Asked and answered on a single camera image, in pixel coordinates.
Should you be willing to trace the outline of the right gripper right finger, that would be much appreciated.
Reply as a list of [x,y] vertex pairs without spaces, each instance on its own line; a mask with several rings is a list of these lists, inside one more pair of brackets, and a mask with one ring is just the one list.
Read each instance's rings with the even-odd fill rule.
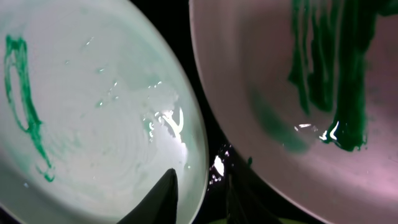
[[229,174],[227,186],[228,224],[282,224],[237,176]]

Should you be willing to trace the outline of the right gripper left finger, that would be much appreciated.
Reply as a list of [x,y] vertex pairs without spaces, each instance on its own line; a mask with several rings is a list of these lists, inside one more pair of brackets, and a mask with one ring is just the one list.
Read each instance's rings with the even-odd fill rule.
[[118,224],[176,224],[177,204],[178,179],[170,168]]

